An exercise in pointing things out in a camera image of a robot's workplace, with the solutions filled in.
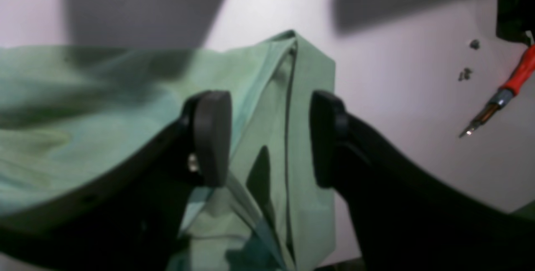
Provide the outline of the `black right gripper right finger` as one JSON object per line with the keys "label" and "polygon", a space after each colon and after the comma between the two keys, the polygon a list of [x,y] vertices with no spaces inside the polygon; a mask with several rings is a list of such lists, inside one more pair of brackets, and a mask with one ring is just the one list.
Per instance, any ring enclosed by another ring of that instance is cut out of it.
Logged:
{"label": "black right gripper right finger", "polygon": [[367,270],[533,271],[533,220],[432,177],[330,92],[309,124],[316,182],[346,201]]}

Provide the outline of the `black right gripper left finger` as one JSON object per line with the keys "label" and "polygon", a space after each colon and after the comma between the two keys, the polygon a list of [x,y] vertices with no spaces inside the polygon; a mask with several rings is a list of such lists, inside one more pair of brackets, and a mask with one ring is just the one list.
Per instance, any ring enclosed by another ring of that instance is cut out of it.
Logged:
{"label": "black right gripper left finger", "polygon": [[1,252],[63,271],[162,271],[191,193],[229,173],[232,97],[206,91],[132,156],[90,183],[1,217]]}

